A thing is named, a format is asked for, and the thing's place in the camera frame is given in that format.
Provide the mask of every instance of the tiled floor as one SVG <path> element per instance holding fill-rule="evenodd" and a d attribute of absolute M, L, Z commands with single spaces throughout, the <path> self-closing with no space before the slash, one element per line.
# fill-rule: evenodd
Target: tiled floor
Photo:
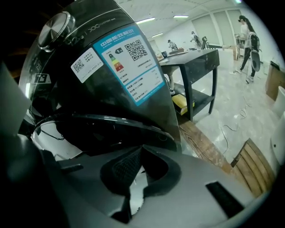
<path fill-rule="evenodd" d="M 240 66 L 241 59 L 235 61 Z M 229 69 L 218 68 L 216 100 L 212 114 L 209 105 L 193 119 L 196 126 L 217 146 L 228 162 L 241 150 L 244 142 L 251 138 L 268 160 L 276 173 L 278 163 L 270 147 L 270 137 L 278 122 L 271 108 L 274 101 L 265 93 L 267 75 L 263 66 L 256 73 L 254 82 L 246 84 L 246 74 L 251 73 L 247 63 L 244 73 L 230 74 Z M 180 70 L 173 73 L 174 81 L 183 84 Z M 210 95 L 212 93 L 212 72 L 193 84 L 193 88 Z"/>

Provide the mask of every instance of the sticker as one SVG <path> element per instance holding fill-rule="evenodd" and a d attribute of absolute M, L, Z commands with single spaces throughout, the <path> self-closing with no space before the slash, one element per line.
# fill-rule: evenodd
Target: sticker
<path fill-rule="evenodd" d="M 34 79 L 35 84 L 51 84 L 48 73 L 37 73 Z"/>
<path fill-rule="evenodd" d="M 164 85 L 155 59 L 136 26 L 118 30 L 93 47 L 137 106 Z"/>
<path fill-rule="evenodd" d="M 89 48 L 71 65 L 71 69 L 83 83 L 103 65 L 93 48 Z"/>

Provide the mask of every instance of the wooden board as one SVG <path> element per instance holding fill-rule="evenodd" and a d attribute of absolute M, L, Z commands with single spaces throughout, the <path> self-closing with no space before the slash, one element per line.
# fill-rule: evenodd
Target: wooden board
<path fill-rule="evenodd" d="M 264 157 L 262 152 L 259 150 L 259 148 L 254 144 L 254 142 L 251 139 L 248 139 L 247 143 L 252 148 L 252 150 L 256 153 L 259 160 L 262 162 L 264 168 L 266 169 L 266 171 L 269 175 L 271 182 L 273 183 L 275 181 L 275 175 L 274 175 L 274 172 L 272 171 L 272 168 L 270 167 L 268 161 L 266 160 L 266 158 Z"/>
<path fill-rule="evenodd" d="M 254 152 L 254 150 L 248 144 L 246 144 L 244 148 L 246 149 L 248 155 L 251 157 L 253 162 L 258 167 L 258 169 L 259 169 L 259 171 L 260 171 L 260 173 L 261 173 L 261 175 L 265 181 L 266 188 L 270 189 L 273 182 L 271 181 L 266 168 L 264 167 L 264 165 L 262 164 L 262 162 L 260 161 L 260 159 L 258 158 L 256 153 Z"/>
<path fill-rule="evenodd" d="M 245 186 L 246 188 L 249 188 L 248 183 L 246 182 L 246 179 L 244 178 L 244 176 L 242 175 L 241 171 L 239 170 L 239 168 L 237 166 L 233 167 L 233 170 L 236 174 L 236 179 L 243 184 L 243 186 Z"/>
<path fill-rule="evenodd" d="M 275 180 L 274 173 L 262 152 L 251 139 L 245 142 L 231 165 L 237 167 L 256 197 L 271 189 Z"/>
<path fill-rule="evenodd" d="M 266 187 L 265 180 L 264 180 L 263 176 L 261 175 L 261 172 L 258 169 L 257 165 L 254 163 L 253 159 L 249 156 L 249 154 L 247 153 L 245 148 L 242 150 L 240 155 L 246 161 L 246 163 L 248 164 L 249 168 L 253 172 L 256 180 L 258 181 L 258 184 L 259 184 L 262 192 L 266 192 L 267 191 L 267 187 Z"/>
<path fill-rule="evenodd" d="M 216 146 L 191 121 L 179 114 L 177 120 L 180 133 L 200 159 L 220 167 L 228 174 L 234 174 L 233 168 Z"/>
<path fill-rule="evenodd" d="M 261 188 L 258 184 L 257 179 L 255 178 L 252 170 L 248 166 L 247 162 L 244 160 L 244 158 L 241 156 L 239 161 L 237 162 L 236 166 L 242 173 L 244 179 L 246 180 L 249 189 L 253 193 L 255 197 L 258 197 L 262 194 Z"/>

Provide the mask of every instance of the energy label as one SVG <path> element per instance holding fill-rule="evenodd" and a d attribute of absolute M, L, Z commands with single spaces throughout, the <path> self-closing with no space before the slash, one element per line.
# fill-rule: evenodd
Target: energy label
<path fill-rule="evenodd" d="M 164 85 L 159 68 L 136 26 L 118 30 L 93 47 L 137 106 Z"/>

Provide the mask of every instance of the black appliance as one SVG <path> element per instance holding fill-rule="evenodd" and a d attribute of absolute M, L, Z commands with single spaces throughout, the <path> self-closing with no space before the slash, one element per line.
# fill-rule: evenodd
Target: black appliance
<path fill-rule="evenodd" d="M 175 110 L 155 54 L 113 0 L 76 1 L 50 19 L 27 55 L 19 86 L 32 100 L 27 116 L 34 125 L 61 114 L 69 120 L 75 114 L 125 118 L 167 132 L 180 150 Z M 76 121 L 72 132 L 100 141 L 87 119 Z M 70 128 L 57 130 L 70 141 Z"/>
<path fill-rule="evenodd" d="M 164 58 L 167 57 L 167 52 L 161 52 L 161 54 L 162 54 L 162 56 L 163 56 Z"/>

